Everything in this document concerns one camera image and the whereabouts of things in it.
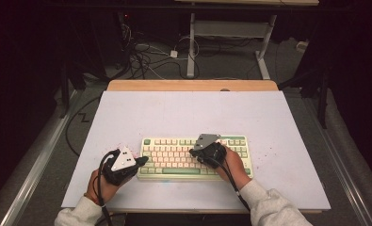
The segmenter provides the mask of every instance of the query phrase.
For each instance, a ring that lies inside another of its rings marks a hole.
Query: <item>white table surface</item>
[[[106,91],[62,207],[75,207],[103,156],[144,137],[244,135],[254,179],[300,210],[331,209],[281,91]],[[135,176],[107,205],[123,212],[246,212],[225,182],[140,181]]]

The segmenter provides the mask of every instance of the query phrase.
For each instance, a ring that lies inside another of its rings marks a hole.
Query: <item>sleeve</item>
[[[95,204],[86,197],[80,198],[74,209],[61,210],[55,220],[56,226],[93,226],[103,214],[101,206]]]
[[[266,191],[256,180],[242,187],[240,194],[251,209],[251,223],[254,226],[312,225],[277,190]]]

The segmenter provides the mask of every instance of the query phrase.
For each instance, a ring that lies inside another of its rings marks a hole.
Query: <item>floor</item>
[[[197,79],[261,79],[252,51],[258,50],[260,43],[260,40],[201,40],[196,58]],[[282,43],[271,42],[268,46],[265,62],[270,78],[277,84],[293,77],[303,57],[303,53],[295,49],[297,43],[290,39]],[[130,71],[119,79],[182,79],[186,75],[185,60],[164,60],[172,47],[144,41],[137,48],[143,51],[140,55],[143,64],[148,64],[144,67],[145,73],[137,63],[139,59],[134,58],[132,71],[136,73]],[[178,46],[179,58],[186,57],[184,49]],[[111,65],[106,67],[106,71],[112,75],[119,69]],[[92,100],[106,89],[106,84],[95,80],[92,75],[87,74],[86,81],[84,91],[73,92],[69,114],[74,117],[61,119],[62,108],[58,105],[56,113],[0,191],[1,225],[53,224],[77,162],[74,153],[81,153],[98,107],[98,101]],[[314,225],[372,225],[372,173],[348,135],[331,91],[326,114],[328,128],[325,130],[315,117],[316,98],[301,98],[298,88],[285,89],[284,94],[332,206],[330,211],[305,213],[305,217]],[[19,194],[24,188],[28,188],[27,195]],[[151,225],[152,220],[159,225],[164,225],[164,222],[167,225],[171,222],[187,225],[195,224],[196,220],[163,215],[118,218],[118,225],[123,224],[124,218],[128,219],[127,225],[148,222]],[[212,220],[206,221],[205,225],[218,220],[218,216],[210,218]]]

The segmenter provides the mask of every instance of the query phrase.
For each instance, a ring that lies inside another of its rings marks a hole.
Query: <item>keyboard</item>
[[[218,174],[192,157],[196,138],[155,137],[144,138],[140,156],[148,156],[148,162],[138,169],[140,180],[221,180]],[[243,136],[221,136],[217,142],[237,152],[245,172],[252,178],[252,163],[248,141]]]

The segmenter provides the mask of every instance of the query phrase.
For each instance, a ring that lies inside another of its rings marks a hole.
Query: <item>dark background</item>
[[[320,2],[332,7],[349,3]],[[372,169],[372,0],[357,4],[353,13],[325,14],[320,23],[318,14],[279,15],[272,39],[311,41],[296,76],[313,67],[330,69],[330,88],[339,111]],[[169,41],[178,40],[179,34],[188,30],[186,14],[130,15],[135,29],[160,34]],[[41,1],[0,1],[0,189],[57,105],[54,94],[62,62],[70,59],[83,65],[83,71],[104,75],[101,66],[121,57],[116,51],[121,44],[112,39],[118,35],[115,24],[101,22],[106,17],[98,13],[70,16],[45,8]],[[242,15],[231,18],[243,20]],[[100,39],[105,45],[99,49],[96,43]],[[306,79],[299,85],[312,81]]]

